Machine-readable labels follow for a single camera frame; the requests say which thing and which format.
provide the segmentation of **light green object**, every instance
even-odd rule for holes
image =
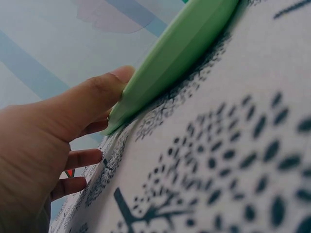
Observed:
[[[223,29],[239,0],[187,2],[134,73],[109,115],[111,134],[163,93],[202,55]]]

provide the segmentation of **finger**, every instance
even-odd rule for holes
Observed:
[[[86,187],[86,180],[84,177],[74,177],[67,179],[60,179],[51,192],[51,201],[62,198],[63,196],[77,193]]]
[[[102,121],[102,120],[106,120],[111,112],[112,108],[110,108],[109,110],[107,110],[106,112],[104,112],[103,114],[101,114],[97,119],[94,120],[94,122],[98,122],[98,121]]]
[[[96,133],[99,131],[102,131],[108,127],[108,120],[102,120],[98,122],[93,122],[89,124],[81,133],[78,137],[82,137],[86,134],[91,134],[91,133]]]
[[[98,149],[70,151],[64,170],[97,164],[102,157],[103,154]]]
[[[75,139],[120,99],[133,73],[133,67],[120,67],[43,101],[41,104],[51,111],[50,118],[60,125],[58,132],[54,129],[54,133],[66,141]]]

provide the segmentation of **pink shape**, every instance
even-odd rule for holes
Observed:
[[[95,28],[104,32],[134,33],[153,19],[146,21],[143,25],[135,23],[132,19],[110,5],[106,0],[72,0],[78,5],[77,18],[83,22],[91,22]],[[144,0],[144,5],[157,9],[155,0]]]

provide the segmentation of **patterned cloth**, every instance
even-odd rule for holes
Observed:
[[[311,0],[244,0],[148,111],[106,137],[51,233],[310,233]]]

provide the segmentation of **hand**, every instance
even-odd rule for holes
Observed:
[[[84,178],[60,174],[98,163],[102,154],[71,151],[69,142],[108,126],[109,109],[133,73],[121,67],[54,98],[0,111],[0,232],[47,232],[50,200],[85,188]]]

